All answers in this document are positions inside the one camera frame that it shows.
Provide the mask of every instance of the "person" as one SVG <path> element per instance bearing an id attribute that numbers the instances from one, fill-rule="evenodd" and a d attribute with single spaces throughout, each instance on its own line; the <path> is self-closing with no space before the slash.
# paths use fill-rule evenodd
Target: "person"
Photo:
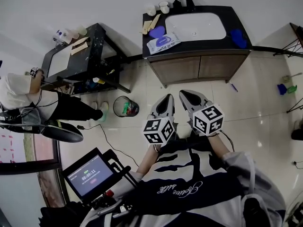
<path id="1" fill-rule="evenodd" d="M 108 103 L 103 102 L 97 109 L 97 103 L 92 108 L 81 102 L 77 97 L 71 97 L 56 91 L 41 90 L 43 71 L 40 69 L 36 77 L 9 73 L 0 79 L 0 104 L 2 110 L 37 106 L 45 120 L 99 120 L 105 121 Z"/>
<path id="2" fill-rule="evenodd" d="M 251 155 L 230 152 L 216 133 L 150 145 L 133 177 L 111 188 L 128 199 L 134 214 L 121 219 L 88 215 L 88 226 L 280 227 L 285 202 Z"/>

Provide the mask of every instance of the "white sink basin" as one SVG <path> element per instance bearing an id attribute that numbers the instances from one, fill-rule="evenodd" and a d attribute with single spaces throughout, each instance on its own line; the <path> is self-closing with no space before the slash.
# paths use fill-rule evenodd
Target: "white sink basin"
<path id="1" fill-rule="evenodd" d="M 167 34 L 175 32 L 181 41 L 220 40 L 226 31 L 213 13 L 190 13 L 169 16 L 165 20 Z"/>

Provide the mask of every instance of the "green object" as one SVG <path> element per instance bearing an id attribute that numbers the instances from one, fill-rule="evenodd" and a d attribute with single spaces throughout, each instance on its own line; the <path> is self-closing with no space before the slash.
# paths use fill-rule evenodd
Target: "green object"
<path id="1" fill-rule="evenodd" d="M 295 86 L 291 86 L 291 87 L 289 87 L 288 89 L 287 89 L 287 92 L 288 93 L 294 93 L 296 90 L 297 90 L 297 85 L 295 85 Z"/>
<path id="2" fill-rule="evenodd" d="M 124 103 L 124 109 L 123 109 L 123 112 L 122 112 L 123 114 L 127 113 L 128 106 L 129 106 L 129 102 Z"/>

